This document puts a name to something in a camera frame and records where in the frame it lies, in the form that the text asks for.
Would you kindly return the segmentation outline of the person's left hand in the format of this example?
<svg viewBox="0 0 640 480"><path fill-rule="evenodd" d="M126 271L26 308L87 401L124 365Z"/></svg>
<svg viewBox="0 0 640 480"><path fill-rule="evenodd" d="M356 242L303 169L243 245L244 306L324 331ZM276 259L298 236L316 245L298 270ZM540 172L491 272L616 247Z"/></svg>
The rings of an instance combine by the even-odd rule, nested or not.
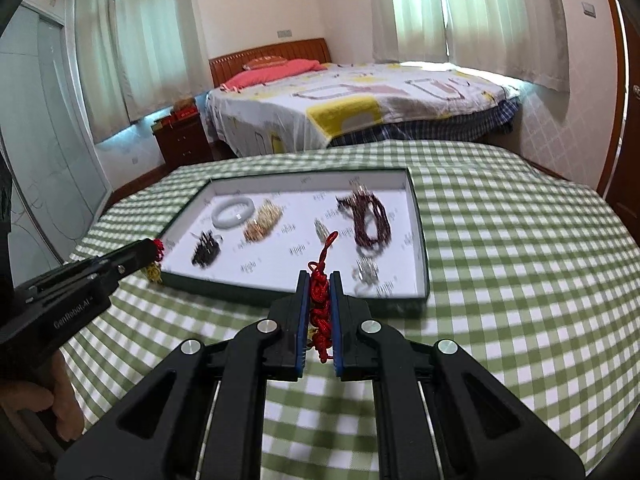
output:
<svg viewBox="0 0 640 480"><path fill-rule="evenodd" d="M32 382L6 382L1 385L1 405L14 411L41 412L52 408L60 438L65 442L77 440L84 432L85 417L77 402L60 350L51 356L44 370L50 374L51 387Z"/></svg>

